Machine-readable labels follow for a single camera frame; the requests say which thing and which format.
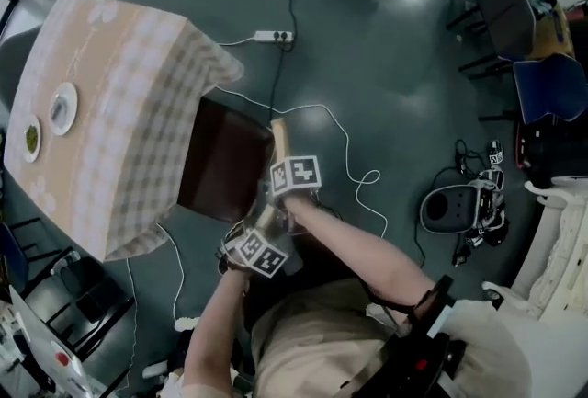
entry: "power strip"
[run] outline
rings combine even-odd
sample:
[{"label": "power strip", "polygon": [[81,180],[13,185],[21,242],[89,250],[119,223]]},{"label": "power strip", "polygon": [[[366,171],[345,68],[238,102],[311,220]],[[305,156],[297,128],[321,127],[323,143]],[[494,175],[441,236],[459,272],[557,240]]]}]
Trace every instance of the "power strip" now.
[{"label": "power strip", "polygon": [[257,30],[254,41],[258,43],[292,43],[294,34],[281,30]]}]

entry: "red button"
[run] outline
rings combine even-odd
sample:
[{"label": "red button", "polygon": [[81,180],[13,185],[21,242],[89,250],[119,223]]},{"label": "red button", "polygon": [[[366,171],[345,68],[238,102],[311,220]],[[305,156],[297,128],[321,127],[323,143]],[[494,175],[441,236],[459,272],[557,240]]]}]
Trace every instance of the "red button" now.
[{"label": "red button", "polygon": [[415,368],[422,372],[423,370],[426,369],[428,362],[426,361],[425,358],[420,359],[418,362],[416,362]]},{"label": "red button", "polygon": [[63,354],[62,352],[58,352],[57,354],[55,354],[55,359],[62,364],[64,367],[67,367],[68,364],[70,363],[70,358],[68,358],[65,354]]}]

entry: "t-shirt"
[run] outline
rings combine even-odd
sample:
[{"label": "t-shirt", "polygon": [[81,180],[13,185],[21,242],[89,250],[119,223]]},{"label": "t-shirt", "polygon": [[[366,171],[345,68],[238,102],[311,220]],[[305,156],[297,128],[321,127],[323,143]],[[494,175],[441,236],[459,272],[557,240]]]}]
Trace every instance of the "t-shirt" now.
[{"label": "t-shirt", "polygon": [[[356,279],[294,293],[264,314],[252,331],[254,397],[331,398],[362,373],[373,374],[391,330],[366,317],[369,299]],[[454,383],[468,397],[530,396],[530,370],[488,302],[458,301],[443,331],[468,346]],[[229,398],[187,386],[184,398]]]}]

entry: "floor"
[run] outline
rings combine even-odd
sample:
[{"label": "floor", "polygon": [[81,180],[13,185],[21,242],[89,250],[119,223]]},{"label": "floor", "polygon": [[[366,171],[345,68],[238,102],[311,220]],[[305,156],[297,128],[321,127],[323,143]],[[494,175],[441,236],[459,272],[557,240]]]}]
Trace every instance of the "floor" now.
[{"label": "floor", "polygon": [[[55,0],[22,0],[7,35],[42,22]],[[159,7],[188,17],[218,42],[241,40],[256,30],[291,29],[288,0],[126,0]],[[464,0],[455,0],[456,9]],[[457,297],[479,298],[484,279],[505,282],[520,256],[535,209],[523,188],[523,175],[515,169],[511,151],[513,124],[480,125],[480,114],[515,108],[509,79],[470,82],[458,66],[478,56],[482,42],[448,32],[449,0],[295,0],[299,19],[296,50],[285,60],[277,95],[277,108],[323,103],[340,120],[351,138],[349,164],[352,176],[369,169],[381,171],[380,181],[361,189],[360,198],[388,217],[385,238],[415,260],[413,220],[420,197],[438,169],[453,163],[454,141],[467,142],[481,151],[491,139],[507,149],[506,204],[510,232],[497,248],[483,246],[469,262],[451,266],[453,236],[419,232],[426,252],[424,270],[433,279],[448,274],[455,281]],[[235,90],[266,102],[277,65],[278,51],[249,44],[232,53],[245,65],[245,77]],[[210,95],[259,121],[266,111],[238,97],[213,91]],[[382,220],[360,208],[356,185],[345,176],[345,140],[326,113],[303,110],[287,118],[294,153],[318,154],[322,175],[322,200],[337,208],[346,221],[381,233]],[[452,182],[450,176],[440,183]],[[5,209],[10,222],[39,212],[10,175],[5,175]],[[228,227],[187,210],[177,209],[166,228],[176,239],[187,279],[178,302],[178,313],[199,315],[217,281],[213,253]],[[25,228],[21,240],[43,240],[46,246],[71,243],[50,222]],[[130,261],[137,294],[137,349],[130,388],[134,392],[151,383],[141,379],[147,364],[163,358],[173,347],[175,332],[172,303],[180,281],[175,252],[170,244]],[[106,265],[127,292],[129,275],[124,262]],[[47,318],[59,306],[49,286],[33,299],[36,311]],[[87,368],[109,382],[129,365],[133,315],[127,314]]]}]

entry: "brown chair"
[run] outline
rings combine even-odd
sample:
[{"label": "brown chair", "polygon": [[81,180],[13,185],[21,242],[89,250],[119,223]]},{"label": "brown chair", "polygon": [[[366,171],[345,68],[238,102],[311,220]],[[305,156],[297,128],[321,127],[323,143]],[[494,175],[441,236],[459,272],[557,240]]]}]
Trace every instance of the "brown chair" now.
[{"label": "brown chair", "polygon": [[254,205],[273,152],[270,130],[202,98],[177,203],[224,222],[242,220]]}]

